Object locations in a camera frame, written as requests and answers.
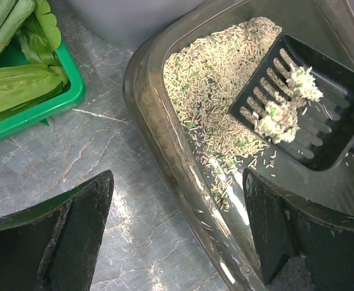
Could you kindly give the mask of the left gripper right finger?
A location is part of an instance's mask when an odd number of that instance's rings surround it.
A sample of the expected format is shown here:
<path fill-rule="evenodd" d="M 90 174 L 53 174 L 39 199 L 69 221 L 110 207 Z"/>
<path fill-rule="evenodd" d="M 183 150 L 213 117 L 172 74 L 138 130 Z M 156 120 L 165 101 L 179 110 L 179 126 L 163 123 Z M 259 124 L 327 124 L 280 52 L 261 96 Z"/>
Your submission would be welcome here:
<path fill-rule="evenodd" d="M 250 169 L 243 191 L 264 284 L 306 256 L 317 290 L 354 290 L 354 216 L 283 189 Z"/>

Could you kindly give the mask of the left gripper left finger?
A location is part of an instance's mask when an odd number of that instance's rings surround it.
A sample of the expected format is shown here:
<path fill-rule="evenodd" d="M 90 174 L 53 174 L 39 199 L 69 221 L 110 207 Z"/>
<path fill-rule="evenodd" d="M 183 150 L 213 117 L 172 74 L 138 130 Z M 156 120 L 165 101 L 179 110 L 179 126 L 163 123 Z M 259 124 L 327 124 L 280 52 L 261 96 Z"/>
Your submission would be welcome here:
<path fill-rule="evenodd" d="M 113 189 L 106 170 L 0 217 L 0 290 L 89 290 Z"/>

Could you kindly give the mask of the black slotted litter scoop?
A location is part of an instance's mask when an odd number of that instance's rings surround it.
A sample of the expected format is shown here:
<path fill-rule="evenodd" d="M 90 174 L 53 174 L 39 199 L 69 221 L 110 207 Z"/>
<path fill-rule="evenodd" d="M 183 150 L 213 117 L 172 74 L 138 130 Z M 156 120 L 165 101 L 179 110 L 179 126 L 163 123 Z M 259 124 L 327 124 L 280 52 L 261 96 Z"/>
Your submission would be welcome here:
<path fill-rule="evenodd" d="M 316 85 L 324 96 L 298 109 L 295 139 L 273 144 L 254 132 L 254 115 L 262 117 L 273 91 L 280 90 L 269 70 L 285 81 L 290 64 L 312 66 Z M 354 70 L 305 42 L 281 33 L 269 48 L 253 75 L 230 106 L 230 114 L 251 132 L 271 143 L 289 158 L 314 171 L 339 164 L 348 153 L 354 154 Z"/>

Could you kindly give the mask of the dark translucent litter box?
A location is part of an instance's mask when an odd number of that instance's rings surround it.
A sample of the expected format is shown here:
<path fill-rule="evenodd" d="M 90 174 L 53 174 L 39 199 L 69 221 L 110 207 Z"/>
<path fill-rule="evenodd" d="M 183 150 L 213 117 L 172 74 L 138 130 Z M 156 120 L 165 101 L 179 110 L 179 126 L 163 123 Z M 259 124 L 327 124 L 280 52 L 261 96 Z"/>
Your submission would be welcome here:
<path fill-rule="evenodd" d="M 265 16 L 354 69 L 354 1 L 208 1 L 141 45 L 124 77 L 124 97 L 168 190 L 229 290 L 265 290 L 247 220 L 218 209 L 163 83 L 165 60 L 198 37 Z M 354 227 L 354 156 L 322 173 L 283 157 L 258 173 L 321 214 Z"/>

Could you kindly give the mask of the clumped litter lumps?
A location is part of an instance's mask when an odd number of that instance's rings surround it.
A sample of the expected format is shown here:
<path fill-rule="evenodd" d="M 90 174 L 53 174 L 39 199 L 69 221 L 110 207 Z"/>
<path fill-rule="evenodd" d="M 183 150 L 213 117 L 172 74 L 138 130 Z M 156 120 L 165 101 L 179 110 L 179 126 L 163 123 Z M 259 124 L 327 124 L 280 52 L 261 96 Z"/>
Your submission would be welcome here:
<path fill-rule="evenodd" d="M 268 138 L 273 144 L 290 143 L 295 139 L 299 130 L 298 109 L 311 102 L 319 102 L 324 96 L 316 85 L 312 68 L 290 64 L 290 70 L 285 72 L 285 81 L 275 76 L 272 69 L 269 70 L 269 76 L 274 77 L 274 83 L 282 92 L 274 90 L 275 100 L 265 103 L 262 117 L 254 115 L 255 133 Z"/>

